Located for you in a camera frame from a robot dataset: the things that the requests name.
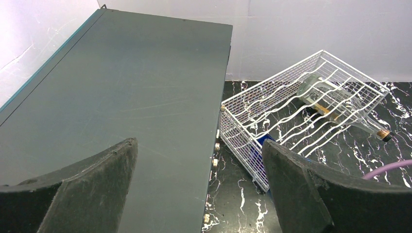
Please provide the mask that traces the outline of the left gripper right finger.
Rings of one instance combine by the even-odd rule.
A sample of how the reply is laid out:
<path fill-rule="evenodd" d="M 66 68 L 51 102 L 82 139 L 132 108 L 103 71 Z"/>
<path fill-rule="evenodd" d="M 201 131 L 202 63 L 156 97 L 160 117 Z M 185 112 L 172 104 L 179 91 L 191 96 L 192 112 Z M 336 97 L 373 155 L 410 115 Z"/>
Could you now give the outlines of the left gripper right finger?
<path fill-rule="evenodd" d="M 284 233 L 409 233 L 412 191 L 332 169 L 267 139 L 262 159 Z"/>

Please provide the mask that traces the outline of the blue glass bottle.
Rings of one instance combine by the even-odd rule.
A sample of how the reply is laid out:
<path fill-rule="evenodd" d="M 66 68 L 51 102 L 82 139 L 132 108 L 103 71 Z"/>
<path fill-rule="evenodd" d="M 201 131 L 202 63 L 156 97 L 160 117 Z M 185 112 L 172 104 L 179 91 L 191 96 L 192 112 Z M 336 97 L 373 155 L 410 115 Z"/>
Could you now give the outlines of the blue glass bottle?
<path fill-rule="evenodd" d="M 256 144 L 254 141 L 250 143 L 250 150 L 249 150 L 250 154 L 248 158 L 248 164 L 251 167 L 253 174 L 256 177 L 262 178 L 264 180 L 265 180 L 265 170 L 264 170 L 264 165 L 262 161 L 261 148 L 266 139 L 273 140 L 273 137 L 267 133 L 263 137 L 257 139 L 258 144 Z"/>

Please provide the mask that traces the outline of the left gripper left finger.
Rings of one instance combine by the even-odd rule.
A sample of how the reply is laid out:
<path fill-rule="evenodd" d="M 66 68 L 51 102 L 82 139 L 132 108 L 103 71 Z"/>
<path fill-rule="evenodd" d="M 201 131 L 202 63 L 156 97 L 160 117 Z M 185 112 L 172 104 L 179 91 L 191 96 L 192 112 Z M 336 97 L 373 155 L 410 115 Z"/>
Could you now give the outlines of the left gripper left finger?
<path fill-rule="evenodd" d="M 115 233 L 138 155 L 127 138 L 59 170 L 0 187 L 3 233 Z"/>

